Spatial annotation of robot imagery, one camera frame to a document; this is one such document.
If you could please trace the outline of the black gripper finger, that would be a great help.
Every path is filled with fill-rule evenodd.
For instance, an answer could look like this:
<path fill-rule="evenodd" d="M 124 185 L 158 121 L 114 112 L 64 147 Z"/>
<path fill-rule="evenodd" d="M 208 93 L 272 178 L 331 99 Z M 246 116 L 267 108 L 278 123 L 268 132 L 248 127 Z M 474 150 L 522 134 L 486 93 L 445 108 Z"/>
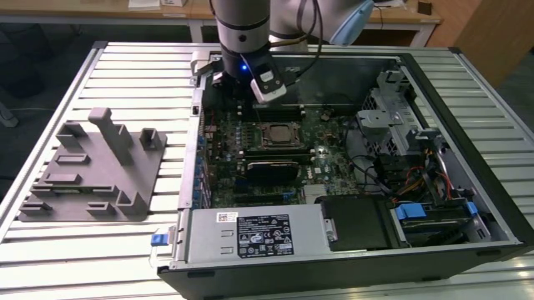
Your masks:
<path fill-rule="evenodd" d="M 251 123 L 254 121 L 254 96 L 251 96 L 248 93 L 244 93 L 242 95 L 242 100 L 240 100 L 240 105 L 242 105 L 242 121 Z"/>

